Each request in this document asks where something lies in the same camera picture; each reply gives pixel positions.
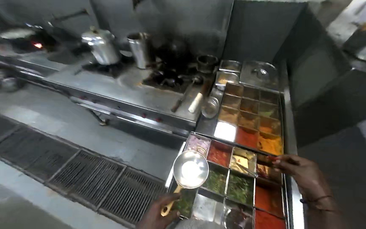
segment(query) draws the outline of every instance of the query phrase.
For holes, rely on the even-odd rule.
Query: small pan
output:
[[[179,193],[182,188],[195,189],[200,187],[207,179],[209,167],[206,158],[201,153],[188,150],[180,154],[173,163],[173,176],[177,187],[173,193]],[[167,216],[173,202],[166,205],[160,215]]]

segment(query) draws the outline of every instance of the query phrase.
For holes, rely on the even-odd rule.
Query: cooking range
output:
[[[101,119],[117,117],[186,137],[195,129],[201,114],[200,108],[193,113],[188,108],[202,85],[189,88],[187,98],[176,112],[171,108],[199,74],[195,65],[176,71],[164,63],[139,69],[130,60],[107,66],[87,60],[45,80],[69,95],[73,102],[100,114]]]

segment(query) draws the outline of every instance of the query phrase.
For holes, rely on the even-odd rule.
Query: hand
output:
[[[281,155],[272,163],[275,168],[293,176],[300,192],[307,200],[332,195],[323,173],[315,162],[296,155]]]
[[[173,200],[180,198],[180,193],[166,194],[155,200],[141,221],[136,225],[136,229],[165,229],[171,222],[180,216],[179,211],[171,211],[167,216],[161,216],[161,210]]]

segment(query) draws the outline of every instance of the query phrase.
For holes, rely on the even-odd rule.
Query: pressure cooker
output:
[[[116,64],[121,60],[121,54],[114,44],[115,37],[110,31],[90,27],[90,31],[81,36],[82,41],[91,47],[91,53],[99,64]]]

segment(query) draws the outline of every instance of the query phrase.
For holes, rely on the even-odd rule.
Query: red chili powder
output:
[[[276,216],[283,216],[280,190],[255,187],[255,207],[269,211]]]
[[[216,147],[215,144],[211,144],[207,159],[222,166],[228,167],[231,159],[230,157],[230,151],[226,151],[225,149]]]
[[[283,219],[255,209],[255,229],[286,229]]]
[[[257,133],[258,132],[256,131],[238,126],[235,142],[244,146],[257,148],[258,143]]]

